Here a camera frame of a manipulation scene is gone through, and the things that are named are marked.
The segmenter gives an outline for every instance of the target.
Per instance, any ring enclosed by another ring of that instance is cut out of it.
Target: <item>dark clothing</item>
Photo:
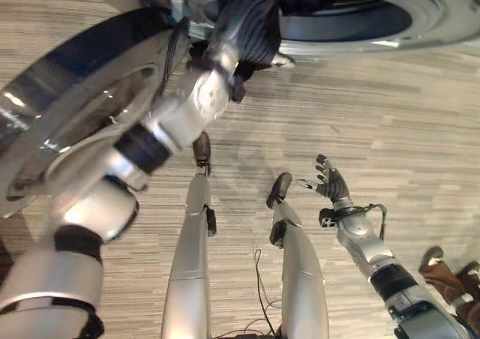
[[[422,268],[420,274],[449,304],[467,293],[473,297],[473,301],[456,307],[455,309],[457,315],[467,323],[477,335],[480,335],[479,276],[475,275],[475,279],[473,275],[462,273],[460,278],[456,277],[443,261]]]

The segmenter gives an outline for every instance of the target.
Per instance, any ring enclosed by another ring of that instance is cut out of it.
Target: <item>silver robot leg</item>
[[[275,202],[273,209],[270,240],[283,248],[282,338],[326,339],[329,317],[314,246],[285,201]]]
[[[206,168],[198,170],[188,188],[185,219],[169,276],[162,339],[211,337],[207,236],[215,234],[215,213],[209,208]]]

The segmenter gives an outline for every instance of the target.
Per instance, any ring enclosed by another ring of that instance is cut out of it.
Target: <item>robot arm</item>
[[[259,16],[274,4],[242,0],[227,5],[227,13],[235,9],[240,15],[220,21],[205,57],[189,66],[172,94],[156,98],[113,147],[98,152],[76,180],[52,195],[43,237],[15,263],[0,290],[3,338],[94,339],[103,334],[96,314],[103,281],[101,245],[118,238],[136,217],[138,203],[127,187],[142,190],[150,173],[189,146],[224,112],[230,97],[241,94],[233,76],[240,59],[278,60],[279,39],[275,48],[275,43],[261,42],[266,37],[254,36]]]
[[[316,161],[322,184],[300,182],[332,201],[334,209],[323,209],[320,213],[321,224],[337,227],[338,241],[348,250],[397,323],[394,331],[397,338],[469,338],[466,329],[415,281],[375,234],[366,218],[368,209],[353,205],[347,184],[330,160],[319,155]]]

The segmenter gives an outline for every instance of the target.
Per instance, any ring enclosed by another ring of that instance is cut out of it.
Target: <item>cable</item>
[[[165,54],[165,68],[163,69],[162,81],[157,91],[155,92],[154,98],[160,97],[164,93],[165,88],[167,87],[168,79],[170,78],[170,74],[172,73],[173,59],[175,58],[177,43],[179,42],[179,38],[182,35],[182,32],[186,32],[188,30],[189,22],[190,20],[186,16],[181,18],[180,22],[173,29],[173,32],[170,35],[168,48]]]
[[[236,329],[236,330],[232,330],[232,331],[229,331],[228,333],[225,333],[225,334],[222,334],[222,335],[218,335],[216,337],[213,337],[212,339],[218,339],[218,338],[223,338],[229,334],[232,334],[232,333],[238,333],[238,332],[243,332],[244,329]],[[260,330],[255,330],[255,329],[248,329],[249,332],[256,332],[256,333],[260,333],[261,335],[265,335],[263,333],[263,331],[260,331]]]
[[[267,306],[265,307],[265,309],[268,309],[269,307],[276,308],[276,309],[281,309],[282,308],[281,306],[277,306],[277,305],[273,305],[273,304],[276,303],[276,302],[281,302],[282,299],[277,299],[277,300],[274,300],[274,301],[270,301],[269,297],[267,296],[267,293],[265,291],[265,287],[263,285],[262,275],[259,275],[259,280],[260,280],[260,286],[262,287],[263,296],[265,297],[265,301],[267,302]]]
[[[243,329],[243,334],[245,334],[245,332],[249,330],[248,328],[250,328],[253,324],[255,324],[256,322],[262,322],[262,321],[265,321],[265,318],[258,318],[249,322],[248,325],[245,326],[245,328]]]
[[[270,322],[270,319],[267,315],[267,310],[269,308],[281,309],[282,308],[281,306],[277,306],[277,305],[274,305],[274,304],[278,303],[278,302],[281,302],[282,299],[276,299],[276,300],[273,300],[273,301],[269,301],[269,297],[267,296],[265,286],[263,285],[262,275],[260,275],[260,270],[259,270],[259,267],[258,267],[259,264],[260,264],[260,257],[261,256],[262,256],[262,250],[261,249],[255,250],[253,260],[255,261],[256,288],[257,288],[257,291],[258,291],[258,299],[260,301],[260,306],[262,307],[262,312],[263,312],[264,317],[252,320],[243,329],[232,330],[232,331],[229,331],[228,333],[218,335],[217,337],[214,337],[212,339],[223,338],[223,337],[225,337],[229,334],[236,333],[236,332],[243,332],[243,334],[246,334],[247,332],[256,332],[256,333],[260,333],[261,335],[268,335],[268,334],[272,333],[273,335],[275,335],[275,330],[273,329],[273,325]],[[266,307],[263,304],[262,294],[260,292],[260,287],[262,288],[263,295],[265,296],[265,300],[267,302]],[[270,331],[267,334],[265,334],[263,331],[260,331],[260,330],[249,329],[254,323],[257,323],[257,322],[260,322],[260,321],[266,321],[268,323],[268,326],[270,327]]]
[[[383,241],[383,239],[385,238],[385,229],[387,227],[386,221],[387,221],[388,211],[387,211],[387,208],[383,204],[370,204],[369,206],[365,206],[364,210],[365,210],[365,213],[366,213],[366,212],[369,212],[370,210],[375,209],[375,208],[380,208],[382,210],[382,226],[380,227],[380,234],[378,236],[379,236],[380,240]]]
[[[260,293],[260,271],[258,269],[258,264],[259,264],[261,256],[262,256],[262,249],[255,250],[255,254],[253,255],[253,258],[255,259],[256,289],[257,289],[257,292],[258,292],[258,299],[260,301],[260,306],[262,307],[263,316],[265,317],[265,320],[268,323],[268,326],[270,327],[270,331],[267,333],[267,335],[270,334],[270,333],[275,335],[275,330],[273,329],[272,323],[270,322],[270,319],[269,319],[269,316],[267,315],[266,309],[263,306],[262,294]]]

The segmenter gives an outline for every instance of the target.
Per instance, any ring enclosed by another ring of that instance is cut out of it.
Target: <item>black robot shoe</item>
[[[273,208],[273,203],[276,199],[285,199],[290,184],[292,184],[292,175],[289,172],[282,172],[278,176],[277,180],[275,180],[275,183],[273,184],[273,187],[271,187],[271,192],[267,198],[267,206],[270,209]]]
[[[441,260],[443,258],[443,249],[441,247],[431,247],[421,258],[420,267],[418,271],[420,273],[425,272],[428,268],[428,264],[432,259]]]
[[[211,153],[212,149],[210,147],[209,135],[203,131],[198,139],[193,142],[193,156],[195,157],[197,167],[206,167],[207,176],[210,176],[210,172],[212,171],[210,164]]]

